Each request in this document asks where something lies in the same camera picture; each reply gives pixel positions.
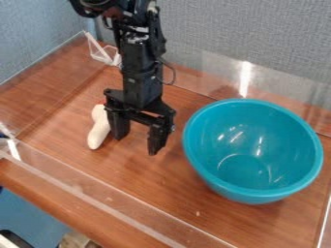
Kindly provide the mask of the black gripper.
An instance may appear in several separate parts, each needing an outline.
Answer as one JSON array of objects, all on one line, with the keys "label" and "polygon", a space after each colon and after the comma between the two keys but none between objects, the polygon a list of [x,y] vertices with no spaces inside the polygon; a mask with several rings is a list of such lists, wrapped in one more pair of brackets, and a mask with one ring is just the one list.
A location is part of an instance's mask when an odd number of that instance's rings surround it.
[{"label": "black gripper", "polygon": [[163,102],[164,43],[150,43],[148,36],[125,37],[119,43],[123,89],[107,89],[105,111],[111,133],[121,140],[129,133],[131,121],[150,126],[148,155],[166,146],[174,125],[175,110]]}]

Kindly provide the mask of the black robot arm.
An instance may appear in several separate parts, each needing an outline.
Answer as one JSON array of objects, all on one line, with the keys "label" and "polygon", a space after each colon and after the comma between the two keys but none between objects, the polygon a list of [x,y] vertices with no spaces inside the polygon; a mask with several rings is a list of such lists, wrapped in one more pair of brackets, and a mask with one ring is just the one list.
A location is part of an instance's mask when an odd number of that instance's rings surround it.
[{"label": "black robot arm", "polygon": [[133,121],[147,125],[148,154],[166,146],[175,129],[176,111],[163,102],[163,69],[167,40],[160,25],[156,0],[68,0],[75,12],[87,18],[100,17],[113,32],[121,56],[123,88],[107,88],[104,110],[112,136],[121,140]]}]

